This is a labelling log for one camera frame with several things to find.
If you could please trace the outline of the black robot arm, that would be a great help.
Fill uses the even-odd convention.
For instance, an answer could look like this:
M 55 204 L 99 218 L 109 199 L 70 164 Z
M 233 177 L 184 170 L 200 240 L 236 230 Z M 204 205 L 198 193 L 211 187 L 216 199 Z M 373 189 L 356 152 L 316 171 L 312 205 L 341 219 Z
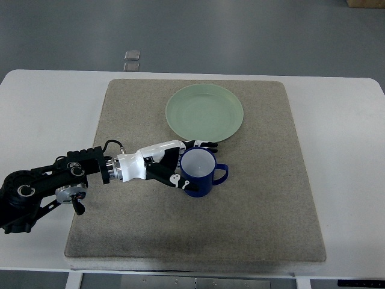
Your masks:
M 72 205 L 79 216 L 84 214 L 81 201 L 87 194 L 87 176 L 100 173 L 104 184 L 116 176 L 108 169 L 112 157 L 104 155 L 110 143 L 118 144 L 124 151 L 119 141 L 107 140 L 104 147 L 70 151 L 59 156 L 50 166 L 9 174 L 1 186 L 1 229 L 4 233 L 31 232 L 39 219 L 61 204 Z

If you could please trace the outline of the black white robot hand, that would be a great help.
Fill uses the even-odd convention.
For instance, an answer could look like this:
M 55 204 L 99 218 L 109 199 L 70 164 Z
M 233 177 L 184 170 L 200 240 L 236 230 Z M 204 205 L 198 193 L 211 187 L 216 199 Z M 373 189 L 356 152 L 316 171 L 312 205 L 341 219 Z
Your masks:
M 172 140 L 141 148 L 134 154 L 119 154 L 109 161 L 110 177 L 122 182 L 155 179 L 169 187 L 198 191 L 199 186 L 176 172 L 182 154 L 191 148 L 217 151 L 217 143 L 201 140 Z

